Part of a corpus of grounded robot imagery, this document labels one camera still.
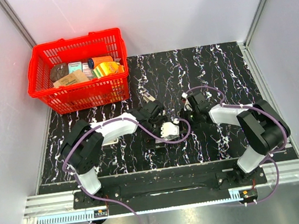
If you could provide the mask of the red white staple box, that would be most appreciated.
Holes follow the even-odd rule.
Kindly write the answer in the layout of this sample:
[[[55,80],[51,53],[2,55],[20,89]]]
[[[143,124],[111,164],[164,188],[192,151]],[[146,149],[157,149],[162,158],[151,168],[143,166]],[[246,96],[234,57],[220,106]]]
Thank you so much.
[[[166,144],[165,142],[155,140],[155,148],[156,148],[156,149],[165,147],[166,145],[167,145],[167,144]]]

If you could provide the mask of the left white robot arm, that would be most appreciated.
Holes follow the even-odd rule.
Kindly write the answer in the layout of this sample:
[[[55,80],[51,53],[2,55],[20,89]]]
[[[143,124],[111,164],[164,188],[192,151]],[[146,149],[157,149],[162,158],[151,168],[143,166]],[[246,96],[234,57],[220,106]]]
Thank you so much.
[[[163,104],[155,100],[104,122],[76,122],[62,142],[60,153],[63,158],[72,153],[67,163],[73,167],[81,187],[86,190],[84,199],[87,203],[99,206],[103,202],[102,185],[94,169],[98,166],[103,144],[133,134],[139,126],[160,137],[161,123],[166,119],[163,110]]]

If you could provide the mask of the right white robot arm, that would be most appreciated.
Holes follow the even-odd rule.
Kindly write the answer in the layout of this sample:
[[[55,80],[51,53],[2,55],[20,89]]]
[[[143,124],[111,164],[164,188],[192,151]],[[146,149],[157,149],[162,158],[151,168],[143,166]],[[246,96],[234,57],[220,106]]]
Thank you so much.
[[[291,134],[289,126],[266,100],[237,106],[210,104],[201,92],[183,93],[181,98],[185,105],[180,116],[190,124],[227,124],[242,129],[249,146],[239,157],[233,173],[235,182],[242,186],[252,181],[253,171],[266,158],[285,147]]]

